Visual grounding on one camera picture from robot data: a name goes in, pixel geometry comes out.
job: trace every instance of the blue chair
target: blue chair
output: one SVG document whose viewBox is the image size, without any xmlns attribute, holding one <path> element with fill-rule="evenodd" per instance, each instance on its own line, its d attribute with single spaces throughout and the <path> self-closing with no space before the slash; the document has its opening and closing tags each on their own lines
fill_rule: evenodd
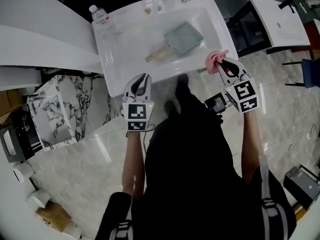
<svg viewBox="0 0 320 240">
<path fill-rule="evenodd" d="M 311 88 L 320 87 L 320 58 L 316 60 L 302 59 L 298 62 L 282 63 L 282 65 L 301 64 L 303 73 L 303 82 L 286 83 L 286 86 L 302 86 Z"/>
</svg>

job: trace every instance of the brush handle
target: brush handle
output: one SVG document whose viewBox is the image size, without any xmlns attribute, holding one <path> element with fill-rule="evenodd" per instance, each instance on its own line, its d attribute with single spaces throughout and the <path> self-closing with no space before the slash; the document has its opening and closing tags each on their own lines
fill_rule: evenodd
<svg viewBox="0 0 320 240">
<path fill-rule="evenodd" d="M 174 50 L 172 48 L 170 48 L 168 45 L 165 45 L 165 46 L 161 47 L 160 49 L 156 50 L 154 53 L 145 57 L 145 62 L 150 62 L 153 60 L 161 61 L 161 60 L 164 60 L 166 58 L 171 57 L 174 54 L 175 54 Z"/>
</svg>

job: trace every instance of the black device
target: black device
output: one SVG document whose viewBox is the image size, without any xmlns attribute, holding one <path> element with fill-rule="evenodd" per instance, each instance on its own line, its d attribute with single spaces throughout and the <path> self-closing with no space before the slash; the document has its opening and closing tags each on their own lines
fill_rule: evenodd
<svg viewBox="0 0 320 240">
<path fill-rule="evenodd" d="M 42 149 L 30 112 L 27 113 L 28 131 L 24 115 L 21 108 L 12 111 L 9 122 L 0 129 L 0 141 L 9 163 L 24 162 Z"/>
<path fill-rule="evenodd" d="M 211 98 L 208 98 L 204 103 L 209 110 L 213 110 L 216 114 L 226 110 L 227 103 L 221 92 Z"/>
<path fill-rule="evenodd" d="M 317 181 L 312 179 L 308 174 L 301 170 L 303 168 Z M 298 201 L 299 204 L 307 211 L 311 204 L 316 201 L 320 195 L 320 179 L 310 170 L 301 165 L 299 168 L 294 166 L 285 174 L 283 186 Z"/>
</svg>

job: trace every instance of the sink basin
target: sink basin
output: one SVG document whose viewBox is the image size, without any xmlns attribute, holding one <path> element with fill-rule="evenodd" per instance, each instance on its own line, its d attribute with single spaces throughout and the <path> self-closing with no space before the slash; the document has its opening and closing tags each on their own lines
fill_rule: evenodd
<svg viewBox="0 0 320 240">
<path fill-rule="evenodd" d="M 225 21 L 214 0 L 175 0 L 167 9 L 159 0 L 157 15 L 147 14 L 153 0 L 142 0 L 109 14 L 113 26 L 92 23 L 95 40 L 109 94 L 123 94 L 128 81 L 141 73 L 151 75 L 152 82 L 203 69 L 205 59 L 214 50 L 229 50 L 228 57 L 238 59 Z M 204 37 L 202 43 L 179 57 L 146 62 L 145 58 L 165 45 L 164 35 L 188 21 Z"/>
<path fill-rule="evenodd" d="M 272 47 L 309 46 L 308 35 L 294 6 L 280 9 L 275 0 L 250 0 L 267 32 Z"/>
</svg>

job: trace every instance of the chair leg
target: chair leg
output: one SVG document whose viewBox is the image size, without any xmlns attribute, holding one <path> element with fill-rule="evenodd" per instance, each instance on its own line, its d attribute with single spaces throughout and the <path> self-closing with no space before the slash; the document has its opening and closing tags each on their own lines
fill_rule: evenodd
<svg viewBox="0 0 320 240">
<path fill-rule="evenodd" d="M 296 82 L 296 83 L 286 83 L 286 86 L 301 86 L 305 87 L 305 84 L 303 82 Z"/>
<path fill-rule="evenodd" d="M 263 41 L 261 41 L 261 42 L 257 42 L 257 43 L 254 44 L 254 45 L 251 45 L 251 46 L 249 46 L 249 47 L 247 47 L 247 48 L 244 48 L 244 49 L 242 49 L 242 50 L 237 51 L 238 57 L 241 58 L 241 57 L 246 56 L 246 55 L 248 55 L 248 54 L 252 54 L 252 53 L 261 51 L 261 50 L 263 50 L 263 49 L 266 49 L 266 48 L 268 48 L 268 47 L 270 47 L 270 42 L 269 42 L 269 40 L 267 40 L 267 41 L 266 41 L 266 40 L 263 40 Z"/>
<path fill-rule="evenodd" d="M 282 65 L 302 64 L 302 61 L 282 63 Z"/>
<path fill-rule="evenodd" d="M 233 25 L 235 25 L 239 20 L 241 20 L 244 16 L 246 16 L 252 10 L 254 10 L 254 6 L 249 1 L 233 17 L 229 19 L 229 21 L 226 23 L 226 26 L 228 28 L 231 28 Z"/>
</svg>

